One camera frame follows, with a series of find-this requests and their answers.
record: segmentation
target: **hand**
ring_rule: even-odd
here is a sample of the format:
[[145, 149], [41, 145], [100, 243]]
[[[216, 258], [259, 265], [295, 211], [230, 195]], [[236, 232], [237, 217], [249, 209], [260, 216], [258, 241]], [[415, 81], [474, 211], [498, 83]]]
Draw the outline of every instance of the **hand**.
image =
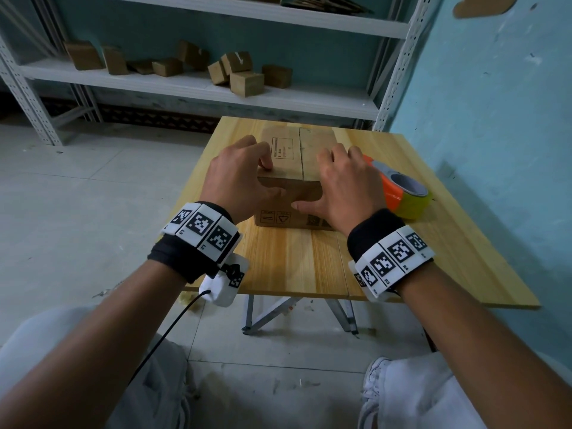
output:
[[359, 147], [346, 152], [343, 144], [336, 144], [331, 152], [321, 150], [317, 159], [322, 197], [315, 202], [294, 202], [294, 209], [324, 218], [347, 237], [355, 226], [387, 207], [382, 178], [367, 165]]
[[211, 202], [231, 215], [235, 224], [254, 215], [261, 202], [285, 194], [283, 188], [262, 186], [258, 165], [272, 170], [270, 145], [245, 136], [225, 147], [206, 171], [200, 201]]

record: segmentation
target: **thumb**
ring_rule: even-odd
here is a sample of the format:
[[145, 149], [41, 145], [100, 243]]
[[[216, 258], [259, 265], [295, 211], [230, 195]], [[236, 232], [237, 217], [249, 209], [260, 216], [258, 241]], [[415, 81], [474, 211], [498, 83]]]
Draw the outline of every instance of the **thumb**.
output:
[[299, 200], [297, 202], [292, 202], [291, 206], [303, 214], [317, 215], [319, 217], [324, 216], [324, 197], [315, 202]]
[[264, 193], [264, 197], [266, 197], [266, 200], [271, 200], [273, 198], [276, 197], [283, 197], [286, 195], [286, 190], [284, 188], [278, 188], [278, 187], [271, 187], [271, 188], [265, 188], [265, 193]]

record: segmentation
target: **box flap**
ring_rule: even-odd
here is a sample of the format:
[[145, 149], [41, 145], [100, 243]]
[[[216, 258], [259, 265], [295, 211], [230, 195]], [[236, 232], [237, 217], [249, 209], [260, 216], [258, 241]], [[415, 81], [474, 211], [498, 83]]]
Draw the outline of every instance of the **box flap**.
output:
[[320, 169], [316, 155], [324, 147], [332, 150], [338, 141], [332, 129], [300, 128], [300, 147], [302, 154], [302, 169], [305, 181], [319, 181]]
[[260, 140], [270, 144], [274, 168], [270, 172], [259, 168], [259, 177], [304, 180], [298, 128], [270, 126], [262, 130]]

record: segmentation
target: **orange tape dispenser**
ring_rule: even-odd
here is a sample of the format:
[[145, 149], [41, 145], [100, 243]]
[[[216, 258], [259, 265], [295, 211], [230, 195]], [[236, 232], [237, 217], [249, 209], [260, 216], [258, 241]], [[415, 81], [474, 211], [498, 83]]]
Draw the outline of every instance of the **orange tape dispenser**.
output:
[[398, 217], [416, 220], [431, 201], [431, 193], [424, 185], [390, 166], [364, 155], [366, 162], [376, 168], [383, 181], [383, 192], [388, 209]]

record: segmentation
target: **forearm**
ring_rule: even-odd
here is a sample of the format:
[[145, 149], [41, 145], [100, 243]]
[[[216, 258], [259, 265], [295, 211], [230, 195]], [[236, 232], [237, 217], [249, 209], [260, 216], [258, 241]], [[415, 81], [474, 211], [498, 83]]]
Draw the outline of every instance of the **forearm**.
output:
[[397, 291], [490, 429], [569, 426], [572, 389], [434, 263]]
[[4, 397], [0, 426], [102, 427], [184, 285], [143, 263]]

